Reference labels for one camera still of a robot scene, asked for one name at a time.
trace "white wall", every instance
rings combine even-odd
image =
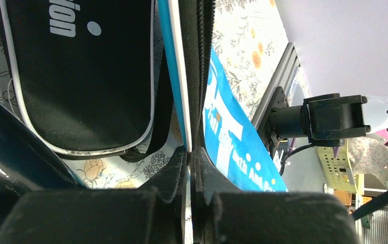
[[[312,96],[388,96],[388,1],[276,1]]]

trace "zipper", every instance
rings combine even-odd
[[[198,27],[198,50],[200,63],[200,86],[199,86],[199,111],[197,132],[202,131],[202,111],[204,107],[204,97],[207,88],[208,69],[210,65],[210,54],[212,48],[212,31],[215,18],[216,0],[197,1],[197,27]]]

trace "basket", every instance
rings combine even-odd
[[[350,193],[364,194],[365,175],[353,175],[348,159],[348,140],[334,158],[333,148],[318,147],[317,153],[329,187]]]

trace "strap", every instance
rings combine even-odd
[[[359,207],[358,209],[356,209],[352,213],[352,217],[355,220],[358,220],[358,219],[362,218],[363,216],[366,216],[368,214],[371,214],[371,213],[377,211],[378,209],[386,206],[387,204],[388,204],[388,191],[373,198],[372,200],[370,200],[366,204],[364,204],[361,207]]]
[[[161,71],[159,74],[158,91],[155,103],[155,116],[152,129],[152,138],[145,154],[135,147],[130,148],[120,157],[130,163],[138,162],[162,148],[167,141],[170,131],[171,114],[173,112],[173,95],[171,92],[170,74],[168,72],[167,58],[163,51]]]

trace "floral tablecloth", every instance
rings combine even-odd
[[[252,118],[288,43],[285,30],[273,0],[216,0],[216,7],[213,48],[226,70],[234,96],[246,115]],[[154,35],[157,77],[163,51],[157,10]],[[0,102],[15,114],[19,114],[9,81],[0,37]],[[64,161],[90,188],[129,189],[139,187],[157,173],[179,145],[182,145],[182,139],[173,112],[166,144],[141,162],[128,163],[120,157]],[[146,151],[147,147],[146,139],[138,148]],[[189,195],[187,199],[186,241],[192,243]]]

